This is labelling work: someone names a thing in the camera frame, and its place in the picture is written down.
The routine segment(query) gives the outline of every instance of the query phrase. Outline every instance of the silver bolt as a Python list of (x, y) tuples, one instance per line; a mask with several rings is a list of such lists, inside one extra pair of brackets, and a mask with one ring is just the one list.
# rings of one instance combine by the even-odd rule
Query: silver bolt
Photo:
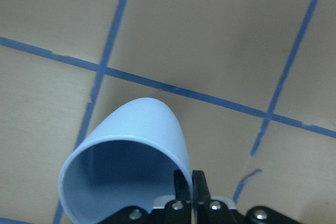
[(267, 213), (262, 209), (255, 210), (254, 211), (254, 216), (258, 220), (266, 220), (267, 219)]
[(141, 214), (140, 210), (138, 210), (138, 209), (133, 210), (129, 215), (131, 220), (137, 220), (141, 216), (142, 216), (142, 214)]
[(210, 202), (210, 208), (212, 210), (219, 210), (222, 208), (222, 206), (218, 200), (214, 200)]
[(172, 204), (172, 208), (174, 210), (181, 210), (183, 208), (183, 204), (182, 204), (182, 202), (180, 202), (178, 200), (177, 202), (175, 202), (174, 204)]

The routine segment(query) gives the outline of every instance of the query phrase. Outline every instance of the cup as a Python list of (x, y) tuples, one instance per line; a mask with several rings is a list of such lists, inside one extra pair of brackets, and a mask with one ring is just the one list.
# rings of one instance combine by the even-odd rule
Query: cup
[(110, 114), (67, 158), (58, 191), (75, 224), (104, 220), (126, 206), (148, 213), (157, 197), (173, 195), (174, 171), (192, 192), (187, 148), (174, 113), (140, 98)]

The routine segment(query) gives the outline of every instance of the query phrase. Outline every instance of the floor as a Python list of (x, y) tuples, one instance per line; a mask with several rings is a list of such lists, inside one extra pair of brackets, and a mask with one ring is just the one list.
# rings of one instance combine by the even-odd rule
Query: floor
[(63, 162), (140, 97), (174, 111), (213, 195), (334, 223), (335, 12), (334, 0), (0, 0), (0, 223), (71, 223)]

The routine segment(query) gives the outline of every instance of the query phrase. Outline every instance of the screw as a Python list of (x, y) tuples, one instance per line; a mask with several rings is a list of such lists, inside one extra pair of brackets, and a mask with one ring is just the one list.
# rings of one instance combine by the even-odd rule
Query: screw
[(255, 210), (254, 211), (254, 216), (258, 220), (266, 220), (267, 219), (267, 213), (262, 209)]
[(138, 210), (138, 209), (133, 210), (129, 215), (131, 220), (137, 220), (141, 216), (142, 216), (142, 214), (141, 214), (140, 210)]
[(218, 200), (214, 200), (210, 202), (210, 208), (212, 210), (219, 210), (222, 208), (222, 206)]
[(178, 200), (177, 202), (175, 202), (174, 204), (172, 204), (172, 208), (174, 210), (181, 210), (183, 208), (183, 204), (182, 204), (182, 202), (180, 202)]

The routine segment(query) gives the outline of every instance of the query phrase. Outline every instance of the blue cup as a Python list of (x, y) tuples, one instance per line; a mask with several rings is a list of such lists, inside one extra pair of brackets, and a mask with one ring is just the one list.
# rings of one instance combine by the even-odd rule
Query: blue cup
[(174, 113), (159, 100), (136, 99), (110, 114), (65, 161), (60, 202), (75, 224), (97, 223), (126, 206), (150, 212), (157, 197), (174, 194), (177, 169), (192, 192)]

